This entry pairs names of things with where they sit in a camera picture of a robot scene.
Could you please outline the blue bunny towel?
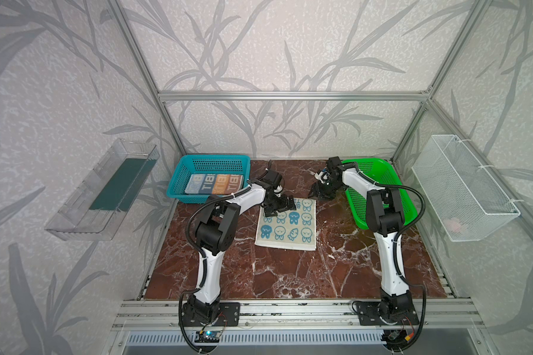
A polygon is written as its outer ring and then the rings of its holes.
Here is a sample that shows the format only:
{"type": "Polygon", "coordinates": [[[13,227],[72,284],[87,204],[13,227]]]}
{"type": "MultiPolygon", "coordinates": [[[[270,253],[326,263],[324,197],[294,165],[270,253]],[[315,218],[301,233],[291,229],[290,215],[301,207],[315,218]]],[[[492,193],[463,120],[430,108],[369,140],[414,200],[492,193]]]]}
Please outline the blue bunny towel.
{"type": "Polygon", "coordinates": [[[315,251],[316,201],[296,198],[296,210],[267,217],[261,207],[255,245],[267,248],[315,251]]]}

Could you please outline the green plastic basket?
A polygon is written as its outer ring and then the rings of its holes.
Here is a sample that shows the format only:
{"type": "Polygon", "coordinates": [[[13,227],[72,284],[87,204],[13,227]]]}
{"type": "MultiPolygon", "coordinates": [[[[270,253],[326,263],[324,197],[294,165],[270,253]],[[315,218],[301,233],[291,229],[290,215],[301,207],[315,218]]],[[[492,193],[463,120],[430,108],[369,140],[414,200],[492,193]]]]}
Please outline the green plastic basket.
{"type": "MultiPolygon", "coordinates": [[[[401,185],[401,179],[398,177],[393,166],[380,158],[358,158],[345,160],[345,163],[356,162],[358,168],[372,180],[387,185],[401,185]]],[[[418,215],[417,208],[413,204],[409,193],[401,189],[401,201],[404,209],[405,224],[411,223],[418,215]]],[[[359,229],[368,230],[366,223],[366,199],[352,188],[345,192],[349,207],[352,211],[355,224],[359,229]]]]}

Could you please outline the striped multicolour rabbit towel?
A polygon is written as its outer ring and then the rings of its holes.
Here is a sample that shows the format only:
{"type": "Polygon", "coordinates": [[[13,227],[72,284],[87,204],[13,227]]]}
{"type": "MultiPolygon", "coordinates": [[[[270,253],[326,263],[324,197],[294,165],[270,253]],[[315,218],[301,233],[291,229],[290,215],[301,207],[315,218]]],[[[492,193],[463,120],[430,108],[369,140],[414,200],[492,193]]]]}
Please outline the striped multicolour rabbit towel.
{"type": "Polygon", "coordinates": [[[234,174],[193,174],[184,192],[188,195],[229,195],[243,186],[244,176],[234,174]]]}

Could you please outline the teal plastic basket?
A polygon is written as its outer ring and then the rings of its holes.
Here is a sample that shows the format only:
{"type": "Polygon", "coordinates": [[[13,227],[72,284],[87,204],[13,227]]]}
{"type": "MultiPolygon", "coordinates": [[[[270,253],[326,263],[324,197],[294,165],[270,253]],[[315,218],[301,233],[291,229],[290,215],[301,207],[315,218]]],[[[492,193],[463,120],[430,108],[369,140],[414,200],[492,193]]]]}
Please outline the teal plastic basket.
{"type": "Polygon", "coordinates": [[[250,177],[251,159],[246,155],[185,155],[178,162],[170,183],[167,197],[184,204],[203,204],[209,194],[188,195],[185,188],[194,174],[235,174],[244,176],[243,186],[250,177]]]}

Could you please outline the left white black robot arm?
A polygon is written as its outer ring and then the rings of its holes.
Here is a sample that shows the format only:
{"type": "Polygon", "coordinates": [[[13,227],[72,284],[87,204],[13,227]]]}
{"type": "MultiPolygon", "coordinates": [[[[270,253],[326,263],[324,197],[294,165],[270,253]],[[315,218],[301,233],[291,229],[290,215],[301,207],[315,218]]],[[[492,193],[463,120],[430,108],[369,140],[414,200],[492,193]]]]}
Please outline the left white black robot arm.
{"type": "Polygon", "coordinates": [[[210,195],[189,218],[186,239],[198,252],[199,265],[197,286],[181,293],[182,297],[189,296],[186,302],[180,302],[183,315],[203,322],[219,316],[222,263],[235,239],[240,215],[255,206],[262,207],[268,218],[296,209],[293,196],[283,192],[282,181],[280,173],[267,169],[258,178],[248,180],[244,189],[210,195]]]}

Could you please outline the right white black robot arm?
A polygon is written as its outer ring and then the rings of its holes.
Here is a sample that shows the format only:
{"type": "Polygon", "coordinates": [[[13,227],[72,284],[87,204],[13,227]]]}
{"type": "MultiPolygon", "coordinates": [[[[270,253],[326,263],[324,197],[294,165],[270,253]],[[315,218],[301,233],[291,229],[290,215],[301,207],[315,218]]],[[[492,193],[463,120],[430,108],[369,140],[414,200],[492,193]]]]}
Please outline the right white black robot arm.
{"type": "Polygon", "coordinates": [[[339,157],[329,158],[326,168],[315,173],[309,198],[331,201],[341,189],[354,189],[366,200],[366,224],[374,233],[381,261],[380,317],[393,323],[413,309],[410,287],[404,274],[401,238],[407,229],[418,222],[426,211],[423,195],[409,186],[379,183],[364,174],[356,162],[344,162],[339,157]],[[401,190],[415,194],[421,202],[417,217],[405,222],[401,190]]]}

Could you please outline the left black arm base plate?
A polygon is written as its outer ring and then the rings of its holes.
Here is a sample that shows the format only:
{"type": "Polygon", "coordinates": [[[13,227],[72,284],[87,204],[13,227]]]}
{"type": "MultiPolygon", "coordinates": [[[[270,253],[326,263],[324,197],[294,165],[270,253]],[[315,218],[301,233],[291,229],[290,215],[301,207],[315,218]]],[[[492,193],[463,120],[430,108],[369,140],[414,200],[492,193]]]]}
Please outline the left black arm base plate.
{"type": "Polygon", "coordinates": [[[196,327],[204,325],[236,327],[239,324],[241,303],[220,302],[212,307],[210,313],[197,311],[189,303],[182,306],[180,313],[182,325],[196,327]]]}

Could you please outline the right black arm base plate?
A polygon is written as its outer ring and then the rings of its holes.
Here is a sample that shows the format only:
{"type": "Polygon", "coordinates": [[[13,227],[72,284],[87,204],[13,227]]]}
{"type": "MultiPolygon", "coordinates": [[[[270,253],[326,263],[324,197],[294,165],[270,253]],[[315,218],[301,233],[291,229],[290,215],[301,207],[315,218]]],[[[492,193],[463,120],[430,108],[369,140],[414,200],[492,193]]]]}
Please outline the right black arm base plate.
{"type": "Polygon", "coordinates": [[[394,309],[384,301],[360,301],[352,303],[352,310],[358,316],[360,325],[419,325],[419,313],[413,306],[408,309],[394,309]]]}

